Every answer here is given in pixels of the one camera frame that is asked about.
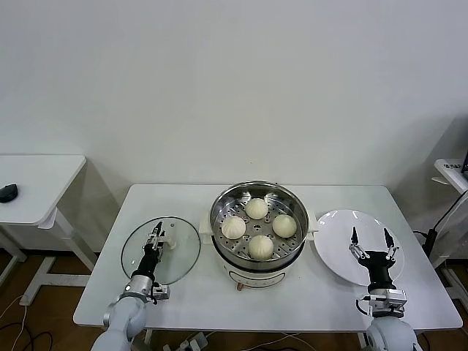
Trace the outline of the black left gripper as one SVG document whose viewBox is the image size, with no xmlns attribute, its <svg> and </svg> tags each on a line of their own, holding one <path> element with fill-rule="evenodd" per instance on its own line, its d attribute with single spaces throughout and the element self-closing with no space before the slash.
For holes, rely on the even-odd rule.
<svg viewBox="0 0 468 351">
<path fill-rule="evenodd" d="M 163 221 L 158 222 L 153 228 L 152 234 L 147 235 L 146 242 L 143 246 L 144 255 L 137 269 L 132 272 L 132 278 L 134 276 L 155 277 L 154 272 L 156 265 L 160 262 L 160 257 L 162 255 L 160 247 L 162 247 L 163 238 L 165 237 L 165 230 L 162 225 Z"/>
</svg>

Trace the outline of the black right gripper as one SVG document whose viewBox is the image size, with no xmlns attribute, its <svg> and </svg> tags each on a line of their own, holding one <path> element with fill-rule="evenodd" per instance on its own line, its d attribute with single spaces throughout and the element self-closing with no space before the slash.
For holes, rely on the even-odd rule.
<svg viewBox="0 0 468 351">
<path fill-rule="evenodd" d="M 387 253 L 365 251 L 359 244 L 356 227 L 352 228 L 349 250 L 356 260 L 361 260 L 361 265 L 365 267 L 369 273 L 370 284 L 367 288 L 368 291 L 395 288 L 393 280 L 389 274 L 389 269 L 395 264 L 395 254 L 399 250 L 399 247 L 395 245 L 394 238 L 386 227 L 383 231 L 386 246 L 388 248 Z"/>
</svg>

